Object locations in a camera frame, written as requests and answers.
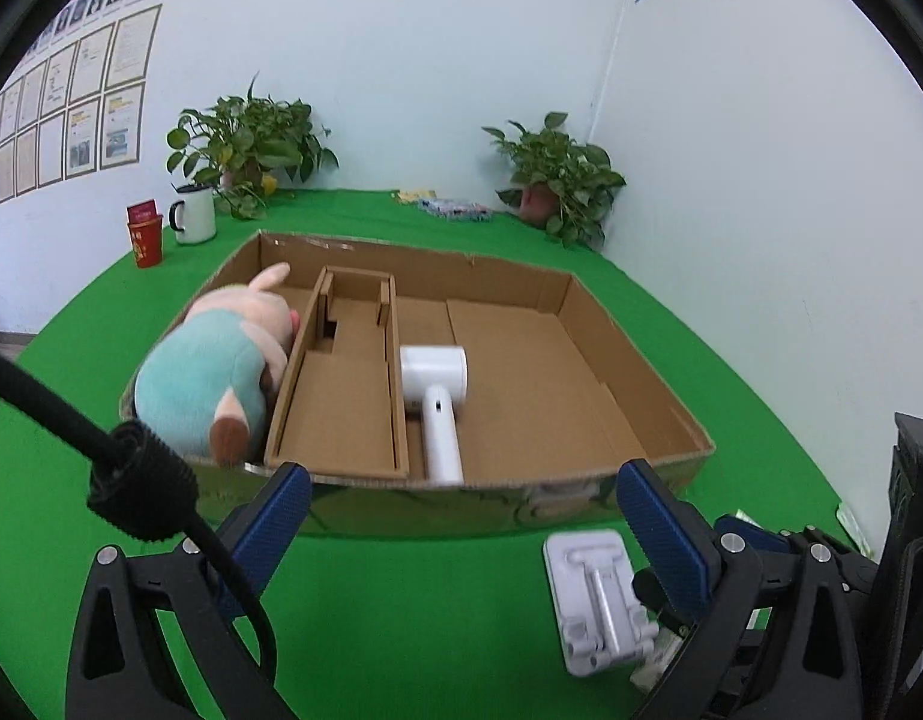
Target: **white wall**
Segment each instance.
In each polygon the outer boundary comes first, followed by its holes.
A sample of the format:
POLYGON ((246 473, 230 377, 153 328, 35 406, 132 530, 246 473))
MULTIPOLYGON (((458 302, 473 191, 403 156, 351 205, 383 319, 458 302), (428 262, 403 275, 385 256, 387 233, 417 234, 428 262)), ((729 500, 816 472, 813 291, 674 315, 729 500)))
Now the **white wall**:
MULTIPOLYGON (((874 543, 923 416, 923 95, 850 0, 627 0, 606 255, 765 400, 874 543)), ((751 447, 757 453, 757 445, 751 447)))
POLYGON ((127 252, 125 205, 153 196, 167 206, 165 133, 181 108, 242 94, 260 71, 258 91, 304 98, 333 130, 329 143, 341 168, 314 186, 425 187, 488 201, 509 173, 480 127, 506 119, 540 124, 558 109, 570 114, 575 132, 588 132, 621 6, 149 0, 137 8, 153 1, 163 10, 148 67, 141 163, 0 206, 2 330, 38 331, 127 252))

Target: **colorful toy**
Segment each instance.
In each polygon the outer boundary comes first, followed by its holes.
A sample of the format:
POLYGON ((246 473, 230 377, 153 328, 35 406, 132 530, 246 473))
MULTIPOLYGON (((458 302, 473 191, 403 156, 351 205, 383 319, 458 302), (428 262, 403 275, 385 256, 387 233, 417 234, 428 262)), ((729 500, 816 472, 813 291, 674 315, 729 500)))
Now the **colorful toy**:
POLYGON ((265 434, 298 332, 298 313, 268 292, 290 266, 251 283, 212 290, 148 354, 135 382, 135 409, 178 454, 220 466, 251 461, 265 434))
POLYGON ((450 221, 489 221, 492 218, 492 209, 477 203, 420 199, 418 207, 431 215, 450 221))

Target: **mug handle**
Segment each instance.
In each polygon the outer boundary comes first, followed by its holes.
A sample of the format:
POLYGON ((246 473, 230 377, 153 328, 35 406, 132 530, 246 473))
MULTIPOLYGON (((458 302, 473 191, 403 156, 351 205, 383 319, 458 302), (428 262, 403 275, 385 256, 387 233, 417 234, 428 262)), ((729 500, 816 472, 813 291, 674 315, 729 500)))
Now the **mug handle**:
POLYGON ((180 206, 184 206, 184 204, 184 200, 179 200, 172 203, 172 207, 167 209, 167 224, 170 226, 170 228, 172 228, 172 230, 175 230, 175 232, 185 232, 184 227, 178 226, 178 208, 180 206))

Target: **blue gripper pad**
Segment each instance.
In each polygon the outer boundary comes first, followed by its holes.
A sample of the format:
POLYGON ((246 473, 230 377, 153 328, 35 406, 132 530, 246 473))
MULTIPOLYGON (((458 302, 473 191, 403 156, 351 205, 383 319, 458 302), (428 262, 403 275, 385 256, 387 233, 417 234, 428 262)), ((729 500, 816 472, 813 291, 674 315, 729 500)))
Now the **blue gripper pad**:
POLYGON ((762 552, 781 552, 787 555, 792 550, 788 541, 778 536, 778 533, 769 533, 744 519, 732 517, 731 514, 723 514, 715 520, 715 533, 722 536, 723 533, 729 532, 738 533, 747 544, 762 552))
MULTIPOLYGON (((221 539, 242 567, 255 595, 265 592, 308 514, 309 506, 311 477, 308 471, 303 466, 285 463, 230 527, 225 527, 221 539)), ((244 614, 223 584, 218 588, 218 610, 227 620, 244 614)))
POLYGON ((676 499, 644 460, 618 469, 615 497, 672 608, 698 622, 722 574, 708 522, 676 499))

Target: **potted plant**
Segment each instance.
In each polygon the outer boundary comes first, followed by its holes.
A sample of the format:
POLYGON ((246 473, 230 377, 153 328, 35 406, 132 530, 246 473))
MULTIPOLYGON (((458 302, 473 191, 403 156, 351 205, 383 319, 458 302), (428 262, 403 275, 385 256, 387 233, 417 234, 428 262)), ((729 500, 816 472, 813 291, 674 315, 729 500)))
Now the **potted plant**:
POLYGON ((609 155, 594 143, 579 143, 561 132, 568 114, 553 111, 540 132, 528 132, 518 122, 517 140, 508 140, 497 127, 482 127, 498 151, 511 158, 517 189, 498 191, 501 201, 518 209, 518 218, 542 227, 568 247, 582 241, 591 247, 604 242, 602 221, 612 210, 625 177, 612 170, 609 155))
POLYGON ((314 133, 311 105, 255 97, 253 87, 254 80, 244 98, 218 98, 205 111, 185 108, 167 134, 173 149, 167 170, 181 166, 194 183, 214 186, 235 218, 263 215, 266 197, 278 188, 279 167, 292 181, 307 181, 325 165, 338 167, 335 152, 319 141, 331 130, 314 133))

